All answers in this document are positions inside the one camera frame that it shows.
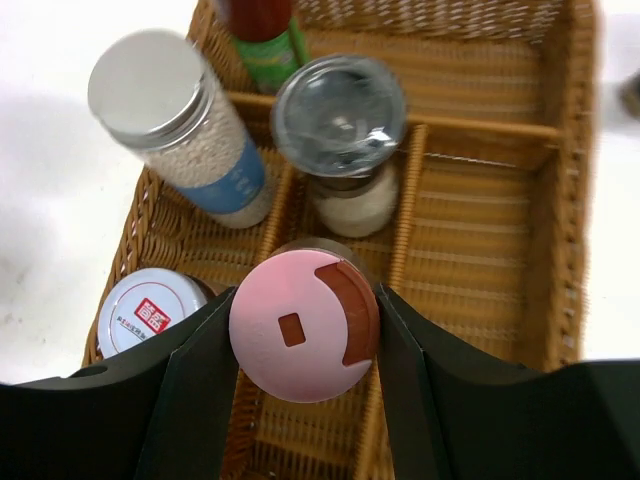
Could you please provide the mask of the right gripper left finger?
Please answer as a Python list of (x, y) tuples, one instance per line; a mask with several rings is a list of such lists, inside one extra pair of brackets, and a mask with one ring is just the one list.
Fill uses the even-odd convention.
[(238, 373), (234, 294), (67, 378), (2, 386), (2, 478), (218, 478)]

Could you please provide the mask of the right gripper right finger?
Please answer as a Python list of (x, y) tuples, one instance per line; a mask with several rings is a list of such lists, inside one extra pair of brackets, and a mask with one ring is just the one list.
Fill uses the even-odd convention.
[(550, 373), (489, 355), (379, 285), (378, 368), (399, 479), (635, 479), (639, 364)]

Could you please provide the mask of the clear-top salt grinder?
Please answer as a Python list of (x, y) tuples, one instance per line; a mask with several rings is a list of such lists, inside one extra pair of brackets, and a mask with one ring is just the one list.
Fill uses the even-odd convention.
[(383, 62), (357, 54), (317, 58), (280, 89), (271, 132), (308, 175), (310, 199), (334, 234), (362, 238), (392, 218), (399, 173), (392, 156), (407, 129), (407, 101)]

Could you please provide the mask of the silver-lid white granule jar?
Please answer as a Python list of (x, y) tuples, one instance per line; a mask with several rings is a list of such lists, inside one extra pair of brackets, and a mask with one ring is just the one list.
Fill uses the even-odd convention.
[(111, 45), (88, 82), (106, 132), (221, 225), (263, 221), (273, 186), (209, 62), (178, 34), (141, 30)]

